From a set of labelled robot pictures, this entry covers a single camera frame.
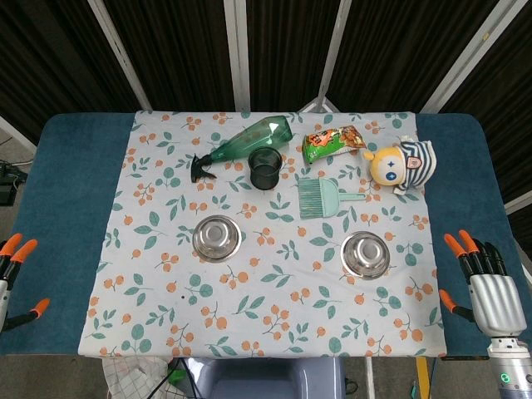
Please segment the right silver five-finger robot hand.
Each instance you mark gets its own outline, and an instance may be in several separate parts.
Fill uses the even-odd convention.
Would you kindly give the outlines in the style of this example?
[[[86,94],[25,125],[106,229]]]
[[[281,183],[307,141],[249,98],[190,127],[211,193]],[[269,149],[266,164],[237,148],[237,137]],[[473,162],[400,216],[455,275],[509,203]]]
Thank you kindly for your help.
[[[515,281],[508,275],[500,251],[461,229],[459,237],[444,235],[447,247],[461,266],[472,308],[458,305],[443,288],[445,308],[476,326],[488,337],[517,337],[526,328],[525,313]]]

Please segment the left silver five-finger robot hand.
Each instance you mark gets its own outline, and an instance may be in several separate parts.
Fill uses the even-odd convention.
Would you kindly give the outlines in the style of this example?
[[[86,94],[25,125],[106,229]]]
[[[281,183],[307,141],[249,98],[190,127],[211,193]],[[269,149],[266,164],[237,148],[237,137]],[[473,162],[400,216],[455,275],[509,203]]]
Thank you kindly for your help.
[[[38,245],[36,239],[30,239],[20,246],[21,242],[22,234],[15,233],[1,245],[1,333],[39,319],[50,304],[50,299],[44,298],[27,313],[13,317],[7,315],[12,289],[20,268]]]

